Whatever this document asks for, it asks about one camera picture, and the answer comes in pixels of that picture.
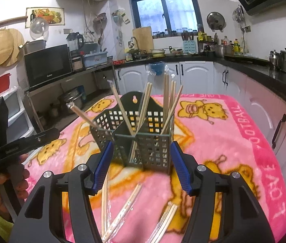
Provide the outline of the wooden chopstick pair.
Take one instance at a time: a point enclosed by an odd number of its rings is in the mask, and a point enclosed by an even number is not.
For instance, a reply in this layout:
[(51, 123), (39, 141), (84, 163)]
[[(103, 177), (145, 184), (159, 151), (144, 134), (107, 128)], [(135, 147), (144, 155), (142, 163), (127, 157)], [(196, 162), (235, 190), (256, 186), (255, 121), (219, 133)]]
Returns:
[(77, 114), (79, 117), (85, 120), (91, 127), (99, 129), (99, 126), (94, 123), (84, 111), (82, 111), (78, 106), (76, 106), (73, 101), (68, 102), (66, 105), (68, 109), (70, 109), (73, 113)]

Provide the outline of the short chopstick pair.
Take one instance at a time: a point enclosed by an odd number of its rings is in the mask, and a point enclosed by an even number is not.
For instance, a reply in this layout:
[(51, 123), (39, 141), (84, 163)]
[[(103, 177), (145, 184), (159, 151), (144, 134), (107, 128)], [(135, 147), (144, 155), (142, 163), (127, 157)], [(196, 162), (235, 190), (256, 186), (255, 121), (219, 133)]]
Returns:
[(178, 94), (176, 95), (175, 97), (175, 100), (174, 100), (174, 103), (170, 109), (170, 112), (169, 112), (169, 116), (167, 117), (167, 120), (165, 121), (165, 123), (163, 124), (163, 129), (161, 131), (161, 134), (165, 134), (167, 133), (167, 129), (169, 127), (169, 124), (170, 124), (170, 120), (171, 120), (171, 117), (173, 116), (174, 112), (175, 112), (175, 109), (176, 109), (176, 106), (179, 102), (179, 99), (180, 99), (180, 96), (181, 96), (181, 93), (182, 93), (182, 90), (183, 90), (184, 86), (181, 85), (180, 88), (179, 88), (179, 91), (178, 91)]

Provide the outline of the white plastic drawer unit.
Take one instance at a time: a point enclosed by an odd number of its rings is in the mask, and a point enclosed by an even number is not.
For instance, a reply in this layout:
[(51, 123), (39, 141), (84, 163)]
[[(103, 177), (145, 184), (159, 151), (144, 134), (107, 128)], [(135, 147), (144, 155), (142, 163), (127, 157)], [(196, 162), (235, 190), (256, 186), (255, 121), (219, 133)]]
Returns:
[(12, 87), (0, 94), (8, 108), (7, 143), (36, 133), (23, 104), (24, 92), (20, 87)]

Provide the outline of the black microwave oven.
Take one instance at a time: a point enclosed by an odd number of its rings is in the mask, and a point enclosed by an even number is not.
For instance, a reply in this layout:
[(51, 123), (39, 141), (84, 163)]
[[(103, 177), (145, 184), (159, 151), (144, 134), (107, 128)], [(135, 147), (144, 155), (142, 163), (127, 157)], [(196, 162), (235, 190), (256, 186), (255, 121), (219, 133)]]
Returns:
[(18, 84), (24, 90), (36, 88), (72, 72), (67, 45), (49, 47), (25, 54), (16, 66)]

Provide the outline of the stacked steel pots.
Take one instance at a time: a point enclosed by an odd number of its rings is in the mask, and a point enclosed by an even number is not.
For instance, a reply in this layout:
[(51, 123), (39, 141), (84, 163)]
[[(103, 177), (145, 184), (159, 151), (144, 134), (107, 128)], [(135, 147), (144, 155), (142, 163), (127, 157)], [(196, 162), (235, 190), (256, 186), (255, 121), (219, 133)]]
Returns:
[(78, 107), (78, 108), (83, 108), (84, 106), (84, 102), (82, 99), (82, 95), (83, 93), (80, 92), (78, 90), (78, 88), (73, 88), (65, 93), (63, 93), (62, 95), (60, 95), (58, 97), (58, 100), (60, 102), (60, 106), (62, 109), (62, 113), (64, 115), (66, 114), (72, 114), (73, 112), (67, 107), (67, 103), (69, 102), (74, 102), (74, 104)]

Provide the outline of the pink cartoon blanket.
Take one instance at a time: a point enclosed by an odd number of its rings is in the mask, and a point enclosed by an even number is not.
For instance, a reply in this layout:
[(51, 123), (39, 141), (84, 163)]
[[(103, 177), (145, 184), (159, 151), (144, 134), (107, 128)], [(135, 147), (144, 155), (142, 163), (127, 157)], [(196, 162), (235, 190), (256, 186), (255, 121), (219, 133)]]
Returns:
[[(182, 150), (220, 174), (239, 172), (259, 200), (275, 240), (286, 233), (286, 186), (267, 139), (249, 112), (226, 95), (182, 95), (176, 106), (174, 135)], [(45, 171), (72, 170), (99, 150), (89, 124), (81, 118), (68, 125), (58, 140), (33, 154), (26, 168), (33, 187)], [(134, 190), (132, 209), (110, 242), (147, 242), (168, 204), (177, 209), (161, 242), (180, 242), (194, 199), (181, 188), (174, 171), (149, 171), (113, 163), (108, 176), (107, 221), (112, 223)]]

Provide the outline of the blue dish box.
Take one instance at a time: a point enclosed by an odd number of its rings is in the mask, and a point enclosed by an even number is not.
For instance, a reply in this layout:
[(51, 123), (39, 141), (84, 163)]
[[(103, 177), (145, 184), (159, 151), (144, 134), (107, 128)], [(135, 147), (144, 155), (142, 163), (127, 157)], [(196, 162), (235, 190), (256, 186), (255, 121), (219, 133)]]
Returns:
[(86, 69), (90, 67), (106, 64), (108, 62), (107, 52), (85, 54), (83, 56), (83, 61), (84, 61), (84, 66)]

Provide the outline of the glass pot lid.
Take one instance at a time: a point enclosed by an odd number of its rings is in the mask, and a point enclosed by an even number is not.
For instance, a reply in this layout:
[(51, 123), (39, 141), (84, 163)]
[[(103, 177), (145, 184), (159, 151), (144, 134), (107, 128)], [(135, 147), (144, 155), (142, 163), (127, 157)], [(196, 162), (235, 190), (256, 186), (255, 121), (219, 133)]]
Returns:
[(30, 23), (31, 37), (41, 37), (48, 31), (49, 24), (44, 18), (34, 18)]

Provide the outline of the black blender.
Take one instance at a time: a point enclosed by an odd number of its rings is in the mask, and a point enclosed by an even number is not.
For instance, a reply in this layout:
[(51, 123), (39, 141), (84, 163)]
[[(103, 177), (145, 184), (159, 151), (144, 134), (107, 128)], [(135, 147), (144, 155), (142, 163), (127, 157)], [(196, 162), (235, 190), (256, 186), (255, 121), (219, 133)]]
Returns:
[(84, 46), (84, 37), (79, 32), (71, 32), (66, 37), (71, 56), (79, 55)]

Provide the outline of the food picture poster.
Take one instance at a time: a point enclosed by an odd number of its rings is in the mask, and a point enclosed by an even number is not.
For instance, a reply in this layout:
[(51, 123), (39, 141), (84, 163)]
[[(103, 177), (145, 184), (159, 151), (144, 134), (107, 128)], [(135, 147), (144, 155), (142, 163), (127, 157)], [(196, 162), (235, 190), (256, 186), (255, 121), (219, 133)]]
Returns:
[(31, 7), (26, 9), (25, 27), (29, 28), (35, 18), (43, 18), (49, 25), (65, 25), (64, 9), (58, 7)]

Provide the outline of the steel pot beside kettle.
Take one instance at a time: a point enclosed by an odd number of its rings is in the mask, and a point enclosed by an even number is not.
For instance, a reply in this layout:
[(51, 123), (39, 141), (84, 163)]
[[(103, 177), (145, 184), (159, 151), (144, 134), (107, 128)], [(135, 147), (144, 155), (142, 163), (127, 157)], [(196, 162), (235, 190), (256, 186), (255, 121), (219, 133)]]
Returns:
[(278, 67), (282, 72), (286, 73), (286, 48), (279, 53)]

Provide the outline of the yellow oil bottle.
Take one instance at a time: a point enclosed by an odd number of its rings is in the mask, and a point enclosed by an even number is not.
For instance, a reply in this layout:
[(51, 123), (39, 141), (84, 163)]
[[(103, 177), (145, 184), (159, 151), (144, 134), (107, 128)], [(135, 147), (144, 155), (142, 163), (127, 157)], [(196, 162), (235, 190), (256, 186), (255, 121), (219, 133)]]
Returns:
[(237, 54), (241, 53), (240, 44), (237, 38), (235, 39), (234, 44), (233, 44), (233, 51), (234, 53), (237, 53)]

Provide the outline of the blue hanging basket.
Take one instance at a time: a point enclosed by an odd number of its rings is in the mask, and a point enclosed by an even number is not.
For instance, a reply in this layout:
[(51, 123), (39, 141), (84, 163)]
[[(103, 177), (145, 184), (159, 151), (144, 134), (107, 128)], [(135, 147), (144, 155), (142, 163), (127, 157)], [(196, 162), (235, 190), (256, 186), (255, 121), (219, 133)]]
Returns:
[(165, 62), (155, 62), (148, 64), (148, 68), (152, 71), (156, 76), (160, 76), (164, 73)]

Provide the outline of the wooden cutting board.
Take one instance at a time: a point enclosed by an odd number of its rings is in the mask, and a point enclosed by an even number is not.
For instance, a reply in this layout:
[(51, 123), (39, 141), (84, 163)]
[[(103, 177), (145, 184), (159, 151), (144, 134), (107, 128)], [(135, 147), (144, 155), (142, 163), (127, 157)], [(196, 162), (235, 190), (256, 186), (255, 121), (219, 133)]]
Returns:
[(146, 53), (154, 49), (152, 29), (150, 26), (132, 30), (133, 37), (137, 39), (138, 48)]

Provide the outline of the hanging pot lid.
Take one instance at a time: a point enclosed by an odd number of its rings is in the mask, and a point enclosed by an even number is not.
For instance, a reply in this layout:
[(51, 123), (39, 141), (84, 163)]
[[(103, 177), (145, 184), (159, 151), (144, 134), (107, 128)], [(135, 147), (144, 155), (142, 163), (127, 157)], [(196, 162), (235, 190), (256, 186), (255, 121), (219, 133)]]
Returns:
[(226, 21), (224, 16), (222, 16), (219, 12), (211, 12), (207, 15), (207, 24), (208, 27), (213, 31), (223, 32), (226, 27)]

